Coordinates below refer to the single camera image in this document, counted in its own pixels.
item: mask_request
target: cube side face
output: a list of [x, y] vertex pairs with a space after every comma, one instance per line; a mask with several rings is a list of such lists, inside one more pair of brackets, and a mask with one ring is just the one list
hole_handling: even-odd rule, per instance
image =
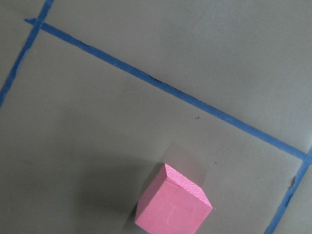
[[211, 210], [211, 206], [166, 180], [136, 224], [150, 234], [194, 234]]
[[153, 179], [151, 184], [144, 191], [141, 198], [139, 199], [136, 208], [136, 219], [142, 214], [144, 209], [148, 206], [148, 204], [153, 199], [155, 194], [158, 192], [159, 188], [166, 180], [166, 178], [167, 178], [166, 169], [165, 166], [163, 166], [156, 175], [156, 177]]

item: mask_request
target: blue tape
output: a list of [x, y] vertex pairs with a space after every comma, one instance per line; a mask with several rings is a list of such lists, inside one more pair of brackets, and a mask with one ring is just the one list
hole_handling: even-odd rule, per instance
[[32, 28], [31, 32], [29, 33], [28, 38], [27, 38], [24, 46], [22, 47], [14, 65], [13, 65], [13, 67], [9, 73], [9, 76], [7, 77], [3, 87], [1, 88], [1, 91], [0, 91], [0, 108], [4, 102], [4, 99], [7, 95], [7, 93], [9, 92], [9, 90], [13, 84], [13, 81], [16, 78], [17, 72], [19, 71], [20, 65], [23, 62], [25, 55], [27, 54], [28, 50], [33, 45], [33, 43], [34, 43], [34, 41], [35, 41], [35, 39], [39, 33], [40, 27], [41, 27], [44, 19], [46, 18], [48, 11], [50, 10], [50, 8], [52, 6], [53, 1], [54, 0], [46, 0], [45, 1], [44, 5], [40, 11], [40, 14], [38, 16], [38, 19], [35, 20], [33, 23], [34, 27]]
[[[26, 19], [25, 20], [26, 22], [30, 23], [30, 24], [34, 24], [36, 22], [36, 19]], [[189, 94], [186, 94], [178, 89], [176, 89], [175, 87], [172, 87], [166, 83], [163, 83], [161, 82], [160, 80], [157, 80], [153, 77], [151, 77], [149, 74], [93, 47], [93, 46], [90, 46], [90, 45], [87, 45], [83, 42], [81, 42], [80, 40], [76, 39], [76, 38], [73, 38], [71, 35], [47, 24], [47, 23], [43, 23], [42, 26], [41, 26], [41, 29], [58, 37], [59, 39], [62, 39], [70, 44], [73, 44], [75, 46], [78, 46], [79, 48], [81, 48], [82, 50], [84, 50], [85, 52], [89, 53], [89, 54], [92, 54], [94, 55], [95, 57], [98, 57], [99, 59], [107, 62], [107, 63], [110, 63], [111, 65], [117, 67], [117, 68], [120, 68], [121, 70], [145, 81], [145, 82], [148, 82], [150, 83], [151, 85], [163, 90], [163, 91], [166, 91], [167, 93], [277, 147], [278, 149], [281, 149], [285, 152], [287, 152], [288, 154], [291, 154], [301, 160], [304, 159], [305, 157], [305, 153], [296, 149], [295, 147], [289, 145], [289, 144], [286, 144], [285, 142], [259, 130], [259, 129], [256, 129], [250, 125], [248, 125], [247, 123], [211, 106], [211, 105], [208, 105], [207, 103], [205, 102], [202, 102], [198, 99], [196, 99], [195, 97], [189, 95]]]
[[306, 155], [301, 166], [299, 167], [292, 187], [287, 190], [265, 234], [272, 234], [275, 231], [279, 221], [283, 217], [283, 214], [285, 213], [288, 207], [289, 202], [291, 201], [292, 196], [296, 192], [300, 182], [302, 181], [303, 176], [305, 175], [311, 163], [312, 163], [312, 147], [310, 148], [308, 154]]

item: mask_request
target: pink box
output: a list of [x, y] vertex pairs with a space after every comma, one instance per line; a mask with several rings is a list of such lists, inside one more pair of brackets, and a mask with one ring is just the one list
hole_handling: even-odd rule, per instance
[[138, 201], [135, 223], [150, 234], [194, 234], [212, 209], [198, 185], [164, 164]]

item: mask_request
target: gray surface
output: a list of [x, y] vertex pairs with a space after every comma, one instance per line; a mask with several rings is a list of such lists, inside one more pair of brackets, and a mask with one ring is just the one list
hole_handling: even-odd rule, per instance
[[288, 208], [276, 228], [276, 234], [307, 234], [312, 230], [312, 168], [307, 170]]
[[45, 32], [31, 51], [0, 110], [3, 233], [143, 233], [164, 161], [214, 207], [199, 234], [265, 231], [300, 160]]
[[288, 144], [312, 144], [312, 1], [56, 1], [47, 22]]

